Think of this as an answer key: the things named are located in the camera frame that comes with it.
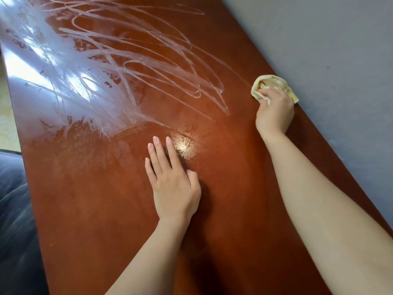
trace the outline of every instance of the folded cloth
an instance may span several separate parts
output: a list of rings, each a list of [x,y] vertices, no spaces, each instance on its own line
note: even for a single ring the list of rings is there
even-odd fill
[[[261,75],[255,80],[251,89],[251,95],[256,100],[259,101],[262,98],[268,102],[268,105],[270,105],[270,98],[259,93],[259,89],[282,90],[288,93],[288,95],[294,100],[294,103],[297,103],[299,101],[299,99],[293,93],[292,89],[288,87],[288,83],[277,75]]]

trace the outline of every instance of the dark fabric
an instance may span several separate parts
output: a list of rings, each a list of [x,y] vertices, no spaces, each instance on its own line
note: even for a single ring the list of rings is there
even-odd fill
[[[49,294],[20,153],[0,150],[0,294]]]

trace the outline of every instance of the table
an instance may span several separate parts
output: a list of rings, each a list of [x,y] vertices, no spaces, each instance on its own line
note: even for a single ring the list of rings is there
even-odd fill
[[[104,294],[153,232],[153,135],[170,136],[202,182],[175,294],[329,294],[255,129],[251,84],[274,72],[220,0],[2,0],[0,11],[52,295]],[[288,136],[391,234],[298,105]]]

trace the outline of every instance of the hand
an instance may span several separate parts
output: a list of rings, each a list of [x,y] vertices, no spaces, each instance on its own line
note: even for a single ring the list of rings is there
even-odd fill
[[[285,134],[294,116],[294,101],[287,93],[277,89],[259,89],[259,93],[270,98],[270,106],[261,99],[255,125],[266,142],[268,139]]]
[[[197,211],[201,188],[196,172],[184,169],[180,163],[172,140],[167,136],[166,144],[171,160],[170,166],[162,144],[156,136],[149,143],[150,159],[146,158],[145,168],[153,187],[154,204],[160,220],[187,221]]]

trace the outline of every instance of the forearm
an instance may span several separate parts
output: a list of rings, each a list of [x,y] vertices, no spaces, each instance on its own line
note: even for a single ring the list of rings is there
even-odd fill
[[[172,294],[176,256],[188,224],[159,221],[106,295]]]
[[[285,135],[265,143],[288,214],[331,291],[393,293],[390,236]]]

